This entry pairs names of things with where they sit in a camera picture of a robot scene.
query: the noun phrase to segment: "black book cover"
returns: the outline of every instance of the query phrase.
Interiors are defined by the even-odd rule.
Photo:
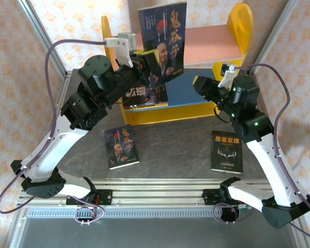
[[[167,106],[168,98],[165,85],[156,89],[137,83],[122,97],[123,107],[129,109],[146,109],[157,106]]]
[[[109,169],[139,163],[131,125],[113,128],[103,132]]]
[[[243,173],[241,139],[235,133],[223,131],[212,131],[211,136],[211,169]]]
[[[151,89],[183,74],[186,10],[186,2],[138,10],[144,51],[154,50],[160,67]]]

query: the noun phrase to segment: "chinese title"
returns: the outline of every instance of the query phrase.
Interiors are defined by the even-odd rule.
[[[230,144],[240,143],[240,140],[238,138],[229,138],[229,137],[222,137],[222,136],[216,136],[215,141],[223,142],[223,143],[230,143]]]
[[[124,136],[124,144],[126,144],[125,150],[127,151],[131,151],[132,149],[132,145],[130,144],[131,142],[133,142],[133,140],[130,139],[130,134],[128,133],[128,130],[123,128],[122,130],[123,136]]]
[[[131,88],[130,91],[126,92],[126,97],[144,96],[146,94],[145,87]]]
[[[178,40],[182,39],[182,37],[178,34],[178,28],[180,27],[180,22],[178,21],[178,12],[173,10],[170,16],[170,20],[170,28],[173,29],[171,31],[171,40],[169,41],[169,45],[172,45],[170,54],[173,55],[173,57],[175,58],[179,51],[179,46],[175,43],[177,43]]]

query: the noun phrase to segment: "marble surface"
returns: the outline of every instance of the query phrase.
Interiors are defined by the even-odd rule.
[[[73,71],[66,100],[80,80]],[[230,124],[215,116],[133,127],[139,164],[109,170],[103,131],[123,126],[118,104],[80,139],[60,161],[58,167],[74,176],[89,178],[213,178],[227,179],[236,174],[210,169],[211,131],[233,131]],[[258,161],[243,144],[244,173],[240,178],[265,178]]]

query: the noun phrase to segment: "patterned wallpaper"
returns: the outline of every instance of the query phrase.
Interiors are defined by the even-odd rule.
[[[102,40],[101,16],[106,15],[112,34],[140,32],[137,10],[181,0],[31,0],[52,42],[64,38]],[[187,28],[226,24],[236,3],[249,4],[254,14],[255,38],[246,63],[251,63],[262,46],[286,0],[188,0]],[[67,70],[83,66],[86,59],[104,54],[104,48],[64,44],[58,49]]]
[[[280,143],[289,164],[310,193],[310,0],[297,0],[264,63],[287,83],[291,102],[280,120]],[[286,96],[274,73],[256,71],[267,111],[274,121]],[[310,230],[310,213],[306,214]]]
[[[28,156],[50,125],[51,108],[44,77],[45,50],[17,0],[0,1],[0,193],[13,178],[10,163]],[[61,78],[51,65],[53,93]],[[2,209],[16,205],[17,183],[3,200]],[[12,214],[0,215],[0,247]]]

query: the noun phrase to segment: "black bracket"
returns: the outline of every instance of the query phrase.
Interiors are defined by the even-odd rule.
[[[112,190],[92,190],[90,194],[88,194],[83,198],[84,201],[96,205],[111,205],[112,199],[113,199]],[[68,196],[66,205],[71,206],[71,205],[84,205],[84,204]]]

